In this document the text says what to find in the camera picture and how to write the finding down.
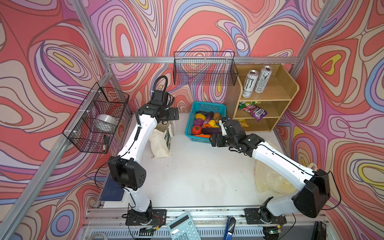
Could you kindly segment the dark purple toy eggplant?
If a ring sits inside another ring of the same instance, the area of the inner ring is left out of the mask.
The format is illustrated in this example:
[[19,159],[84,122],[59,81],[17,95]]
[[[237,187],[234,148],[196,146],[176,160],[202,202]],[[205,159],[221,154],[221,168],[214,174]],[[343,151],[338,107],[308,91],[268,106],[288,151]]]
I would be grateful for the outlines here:
[[203,135],[212,135],[212,134],[221,134],[222,130],[221,128],[203,128],[202,134]]

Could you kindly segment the orange toy carrot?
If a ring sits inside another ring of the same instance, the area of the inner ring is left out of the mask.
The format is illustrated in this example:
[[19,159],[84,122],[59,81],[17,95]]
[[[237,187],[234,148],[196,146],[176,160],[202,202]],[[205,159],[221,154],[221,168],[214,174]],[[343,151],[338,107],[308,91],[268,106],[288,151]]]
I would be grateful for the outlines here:
[[211,137],[211,135],[200,134],[200,135],[194,135],[194,137],[209,139]]

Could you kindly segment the beige canvas tote bag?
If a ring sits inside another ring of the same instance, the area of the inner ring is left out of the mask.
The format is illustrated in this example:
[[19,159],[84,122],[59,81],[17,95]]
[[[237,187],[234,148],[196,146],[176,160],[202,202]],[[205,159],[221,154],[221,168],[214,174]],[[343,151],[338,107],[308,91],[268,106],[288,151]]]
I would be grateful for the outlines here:
[[172,138],[175,133],[175,124],[170,121],[166,124],[158,124],[152,131],[149,141],[152,151],[152,159],[167,158],[173,155]]

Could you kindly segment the teal plastic basket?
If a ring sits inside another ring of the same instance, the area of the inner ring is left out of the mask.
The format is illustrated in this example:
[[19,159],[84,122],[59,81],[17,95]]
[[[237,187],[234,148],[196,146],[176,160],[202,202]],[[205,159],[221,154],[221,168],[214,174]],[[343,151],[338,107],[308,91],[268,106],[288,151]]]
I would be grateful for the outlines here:
[[187,121],[185,135],[193,142],[210,144],[210,136],[220,130],[219,120],[227,116],[223,104],[194,102]]

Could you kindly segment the green snack packet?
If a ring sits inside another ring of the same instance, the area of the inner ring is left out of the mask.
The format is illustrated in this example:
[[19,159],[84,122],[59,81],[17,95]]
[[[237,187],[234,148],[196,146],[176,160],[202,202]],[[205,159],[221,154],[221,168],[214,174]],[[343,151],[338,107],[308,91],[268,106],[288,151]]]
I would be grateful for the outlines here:
[[261,102],[260,101],[247,101],[247,102],[239,102],[239,105],[238,105],[238,109],[244,109],[245,107],[247,106],[251,106],[251,105],[257,105],[257,104],[260,104]]

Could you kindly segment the yellowish plastic grocery bag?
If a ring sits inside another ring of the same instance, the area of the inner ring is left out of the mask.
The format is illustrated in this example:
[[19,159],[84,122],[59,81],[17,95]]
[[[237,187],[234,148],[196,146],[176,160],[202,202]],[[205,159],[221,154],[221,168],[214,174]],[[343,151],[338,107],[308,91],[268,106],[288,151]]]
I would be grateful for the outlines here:
[[271,191],[276,194],[289,195],[297,190],[281,174],[259,160],[256,161],[254,179],[259,193]]

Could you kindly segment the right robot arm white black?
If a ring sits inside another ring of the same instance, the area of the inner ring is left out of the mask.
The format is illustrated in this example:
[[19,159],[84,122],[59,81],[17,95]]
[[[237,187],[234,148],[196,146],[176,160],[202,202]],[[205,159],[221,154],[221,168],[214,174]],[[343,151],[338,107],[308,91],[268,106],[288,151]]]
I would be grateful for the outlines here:
[[274,217],[301,213],[316,218],[330,199],[330,178],[324,170],[307,168],[277,151],[256,134],[246,134],[237,120],[219,121],[221,130],[210,136],[213,147],[227,147],[266,164],[288,180],[295,192],[278,198],[270,197],[259,208],[259,218],[270,223]]

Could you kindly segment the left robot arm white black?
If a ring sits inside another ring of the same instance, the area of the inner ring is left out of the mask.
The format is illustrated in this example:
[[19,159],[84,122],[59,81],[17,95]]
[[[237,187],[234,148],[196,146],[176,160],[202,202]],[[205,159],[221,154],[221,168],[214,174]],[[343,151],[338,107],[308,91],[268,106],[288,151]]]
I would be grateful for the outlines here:
[[167,86],[166,76],[156,78],[150,100],[135,113],[137,124],[127,143],[116,157],[107,161],[112,179],[130,194],[134,202],[127,218],[141,225],[158,219],[153,214],[151,200],[140,190],[147,174],[140,164],[144,148],[158,124],[179,119],[178,108],[172,107],[175,98],[167,92]]

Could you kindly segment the yellow toy lemon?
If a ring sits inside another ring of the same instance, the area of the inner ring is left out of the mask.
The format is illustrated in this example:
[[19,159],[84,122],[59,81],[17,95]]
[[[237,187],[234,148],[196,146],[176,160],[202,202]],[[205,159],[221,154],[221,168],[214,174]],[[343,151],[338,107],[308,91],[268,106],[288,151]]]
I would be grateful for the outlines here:
[[217,124],[216,124],[216,121],[215,121],[215,120],[210,120],[210,121],[209,121],[209,125],[210,125],[211,127],[215,127]]

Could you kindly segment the brown toy potato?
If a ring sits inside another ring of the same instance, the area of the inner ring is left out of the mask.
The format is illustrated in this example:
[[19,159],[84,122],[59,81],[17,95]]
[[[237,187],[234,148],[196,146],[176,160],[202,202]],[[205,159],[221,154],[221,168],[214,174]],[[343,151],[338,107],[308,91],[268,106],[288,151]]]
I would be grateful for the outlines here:
[[214,113],[214,116],[213,116],[213,120],[215,120],[216,122],[219,121],[221,119],[221,115],[220,113]]

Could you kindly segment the red toy tomato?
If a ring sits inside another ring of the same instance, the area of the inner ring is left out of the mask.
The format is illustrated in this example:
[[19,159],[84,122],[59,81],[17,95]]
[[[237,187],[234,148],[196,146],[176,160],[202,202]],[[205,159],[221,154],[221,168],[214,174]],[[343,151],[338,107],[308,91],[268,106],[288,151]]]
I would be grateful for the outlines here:
[[199,125],[193,126],[192,135],[197,136],[202,134],[202,129],[203,129],[202,126],[199,126]]

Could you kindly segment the yellow toy corn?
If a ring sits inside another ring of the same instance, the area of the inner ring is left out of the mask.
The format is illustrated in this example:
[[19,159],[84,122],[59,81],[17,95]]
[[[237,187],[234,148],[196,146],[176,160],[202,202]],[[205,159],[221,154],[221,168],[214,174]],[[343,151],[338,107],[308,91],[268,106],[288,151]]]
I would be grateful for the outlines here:
[[202,121],[205,121],[205,120],[206,120],[206,116],[203,115],[203,114],[197,113],[197,114],[195,115],[195,119],[200,119],[200,120],[202,120]]

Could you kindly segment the light purple toy eggplant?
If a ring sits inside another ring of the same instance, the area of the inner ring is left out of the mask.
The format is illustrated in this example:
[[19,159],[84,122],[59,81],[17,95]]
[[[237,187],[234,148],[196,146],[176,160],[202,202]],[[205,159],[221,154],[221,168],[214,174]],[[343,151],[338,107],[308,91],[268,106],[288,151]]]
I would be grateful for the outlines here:
[[214,116],[214,112],[209,112],[207,115],[206,115],[206,120],[204,121],[204,124],[208,124],[210,120],[212,120]]

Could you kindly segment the purple toy onion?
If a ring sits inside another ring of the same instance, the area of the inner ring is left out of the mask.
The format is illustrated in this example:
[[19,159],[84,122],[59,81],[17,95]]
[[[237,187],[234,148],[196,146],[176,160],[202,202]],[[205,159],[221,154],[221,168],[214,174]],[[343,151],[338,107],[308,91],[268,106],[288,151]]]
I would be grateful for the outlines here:
[[204,120],[202,119],[195,119],[193,126],[200,126],[202,127],[204,125]]

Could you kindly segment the yellow chip packet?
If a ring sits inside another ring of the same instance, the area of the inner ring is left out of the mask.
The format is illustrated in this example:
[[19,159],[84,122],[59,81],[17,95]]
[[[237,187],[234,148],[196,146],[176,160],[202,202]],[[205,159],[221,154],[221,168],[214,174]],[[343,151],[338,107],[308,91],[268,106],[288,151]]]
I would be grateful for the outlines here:
[[237,119],[237,121],[239,122],[239,124],[241,125],[242,128],[249,127],[249,124],[247,123],[247,121],[245,119]]

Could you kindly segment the silver tape roll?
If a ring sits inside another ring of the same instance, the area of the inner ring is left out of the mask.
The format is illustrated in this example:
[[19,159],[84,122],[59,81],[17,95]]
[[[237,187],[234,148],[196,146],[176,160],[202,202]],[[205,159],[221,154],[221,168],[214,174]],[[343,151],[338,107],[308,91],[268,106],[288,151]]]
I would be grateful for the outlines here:
[[117,120],[110,115],[100,114],[94,120],[94,129],[100,133],[113,134],[117,126]]

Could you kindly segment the wooden shelf unit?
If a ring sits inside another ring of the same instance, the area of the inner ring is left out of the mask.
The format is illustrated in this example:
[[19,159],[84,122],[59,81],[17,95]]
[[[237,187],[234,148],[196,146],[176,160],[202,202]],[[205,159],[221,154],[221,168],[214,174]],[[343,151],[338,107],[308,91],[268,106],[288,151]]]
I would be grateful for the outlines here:
[[[271,64],[272,76],[263,93],[253,92],[251,97],[242,96],[243,86],[249,70],[260,71],[264,64],[236,65],[238,70],[237,81],[234,86],[227,87],[224,105],[227,107],[227,116],[235,120],[246,120],[246,131],[271,132],[287,110],[288,106],[298,93],[300,87],[289,72],[281,64]],[[246,111],[240,110],[240,102],[256,102],[259,108],[267,112],[267,116],[256,120]]]

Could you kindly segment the white Monster can left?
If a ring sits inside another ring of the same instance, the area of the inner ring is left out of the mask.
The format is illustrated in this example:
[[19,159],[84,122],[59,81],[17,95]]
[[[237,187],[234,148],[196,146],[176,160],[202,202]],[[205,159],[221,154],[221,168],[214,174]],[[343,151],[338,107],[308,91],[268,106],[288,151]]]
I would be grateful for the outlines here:
[[242,97],[249,98],[254,91],[255,85],[259,77],[259,72],[256,70],[249,70],[243,86]]

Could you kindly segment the white energy can right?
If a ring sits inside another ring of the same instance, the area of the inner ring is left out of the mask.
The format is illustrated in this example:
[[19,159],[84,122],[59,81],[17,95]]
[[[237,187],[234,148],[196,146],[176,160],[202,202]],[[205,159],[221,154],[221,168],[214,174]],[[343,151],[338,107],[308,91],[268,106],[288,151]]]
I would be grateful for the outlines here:
[[268,81],[272,75],[272,72],[273,72],[273,68],[271,66],[263,66],[261,68],[257,83],[254,88],[254,92],[262,93],[265,90],[268,84]]

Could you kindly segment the teal calculator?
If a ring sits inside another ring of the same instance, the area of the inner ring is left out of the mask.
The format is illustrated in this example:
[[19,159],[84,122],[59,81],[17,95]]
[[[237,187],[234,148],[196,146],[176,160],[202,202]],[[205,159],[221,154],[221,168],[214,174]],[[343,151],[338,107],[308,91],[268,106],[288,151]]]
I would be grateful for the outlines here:
[[167,228],[172,240],[201,240],[200,234],[189,212],[185,212],[173,221]]

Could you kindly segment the blue book on table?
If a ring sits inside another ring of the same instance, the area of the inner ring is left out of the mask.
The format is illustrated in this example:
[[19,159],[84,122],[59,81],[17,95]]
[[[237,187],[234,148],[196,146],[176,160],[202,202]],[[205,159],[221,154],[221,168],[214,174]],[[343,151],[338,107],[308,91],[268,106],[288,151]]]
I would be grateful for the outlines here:
[[104,189],[101,193],[101,202],[117,202],[122,201],[125,191],[119,186],[119,184],[113,180],[112,176],[109,175]]

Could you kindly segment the black device bottom right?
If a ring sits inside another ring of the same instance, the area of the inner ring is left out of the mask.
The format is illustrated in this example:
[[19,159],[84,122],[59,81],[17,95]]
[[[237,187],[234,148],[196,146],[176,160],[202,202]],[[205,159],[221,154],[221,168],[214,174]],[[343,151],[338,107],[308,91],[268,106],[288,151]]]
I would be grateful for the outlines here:
[[326,240],[327,226],[325,223],[316,221],[313,228],[311,240]]

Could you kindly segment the blue handled tool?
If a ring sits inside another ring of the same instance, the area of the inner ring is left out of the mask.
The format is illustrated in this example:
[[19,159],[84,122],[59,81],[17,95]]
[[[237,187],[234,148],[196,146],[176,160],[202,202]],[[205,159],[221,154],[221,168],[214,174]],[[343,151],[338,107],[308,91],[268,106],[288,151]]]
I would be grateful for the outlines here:
[[236,219],[234,217],[229,217],[227,219],[223,240],[232,240],[233,234],[235,232],[235,226],[236,226]]

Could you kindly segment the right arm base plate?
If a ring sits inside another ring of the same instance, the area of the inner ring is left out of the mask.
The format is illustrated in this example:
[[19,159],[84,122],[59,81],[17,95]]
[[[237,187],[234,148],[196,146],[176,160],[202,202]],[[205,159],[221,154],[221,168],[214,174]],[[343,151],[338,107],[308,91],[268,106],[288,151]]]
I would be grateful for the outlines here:
[[287,223],[285,216],[274,216],[266,208],[246,208],[243,218],[249,225],[284,225]]

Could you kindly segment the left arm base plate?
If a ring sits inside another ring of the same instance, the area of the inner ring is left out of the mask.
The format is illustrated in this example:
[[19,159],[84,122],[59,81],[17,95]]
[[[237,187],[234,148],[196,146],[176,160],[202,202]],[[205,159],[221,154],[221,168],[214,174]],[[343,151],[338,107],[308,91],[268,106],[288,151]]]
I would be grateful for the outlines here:
[[149,209],[145,213],[129,210],[126,216],[126,226],[161,227],[166,224],[166,209]]

